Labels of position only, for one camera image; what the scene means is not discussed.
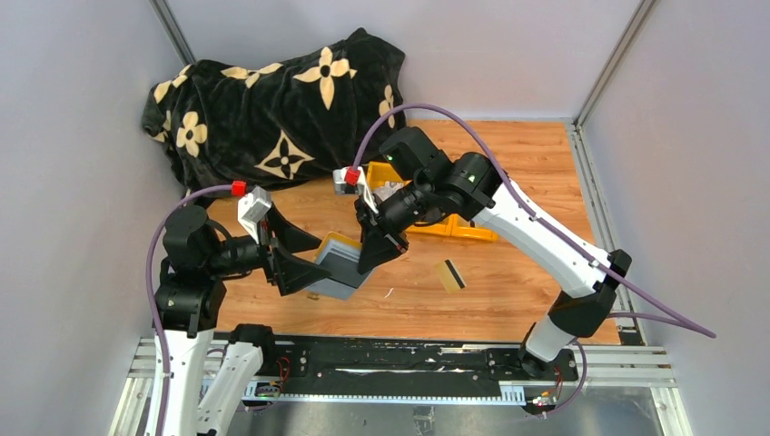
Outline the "gold card black stripe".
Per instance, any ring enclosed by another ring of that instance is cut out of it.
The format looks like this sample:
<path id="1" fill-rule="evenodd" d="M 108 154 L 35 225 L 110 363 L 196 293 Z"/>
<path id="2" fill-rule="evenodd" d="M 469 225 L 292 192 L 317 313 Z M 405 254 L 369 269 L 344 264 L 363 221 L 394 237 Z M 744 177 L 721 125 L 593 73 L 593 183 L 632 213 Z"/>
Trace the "gold card black stripe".
<path id="1" fill-rule="evenodd" d="M 435 266 L 441 286 L 447 293 L 459 292 L 466 288 L 466 282 L 451 259 L 445 259 Z"/>

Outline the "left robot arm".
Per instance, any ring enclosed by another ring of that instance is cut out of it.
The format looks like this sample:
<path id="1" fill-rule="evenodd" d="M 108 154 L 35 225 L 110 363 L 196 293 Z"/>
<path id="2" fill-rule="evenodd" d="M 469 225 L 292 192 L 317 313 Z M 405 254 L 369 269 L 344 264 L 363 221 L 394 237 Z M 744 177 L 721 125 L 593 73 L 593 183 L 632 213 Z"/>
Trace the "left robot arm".
<path id="1" fill-rule="evenodd" d="M 241 323 L 230 332 L 212 384 L 201 390 L 225 283 L 262 270 L 281 295 L 296 293 L 330 277 L 299 256 L 319 248 L 321 239 L 287 221 L 276 207 L 257 221 L 255 236 L 232 236 L 197 205 L 172 212 L 163 231 L 167 255 L 154 293 L 157 361 L 145 432 L 223 435 L 254 375 L 284 379 L 291 372 L 271 327 Z"/>

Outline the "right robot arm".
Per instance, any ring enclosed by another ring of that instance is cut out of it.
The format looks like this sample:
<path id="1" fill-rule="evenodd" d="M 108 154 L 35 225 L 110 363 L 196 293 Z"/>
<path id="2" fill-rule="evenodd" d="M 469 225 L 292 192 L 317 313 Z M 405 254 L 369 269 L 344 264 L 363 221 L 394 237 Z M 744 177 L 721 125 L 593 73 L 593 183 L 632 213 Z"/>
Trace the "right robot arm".
<path id="1" fill-rule="evenodd" d="M 405 182 L 384 200 L 369 188 L 362 168 L 341 172 L 343 190 L 359 196 L 354 203 L 361 228 L 359 273 L 404 254 L 408 227 L 430 215 L 457 215 L 504 238 L 560 286 L 519 347 L 514 363 L 524 375 L 546 376 L 565 346 L 592 336 L 607 319 L 632 263 L 628 253 L 607 252 L 553 222 L 484 154 L 468 152 L 452 161 L 417 127 L 396 132 L 380 153 Z"/>

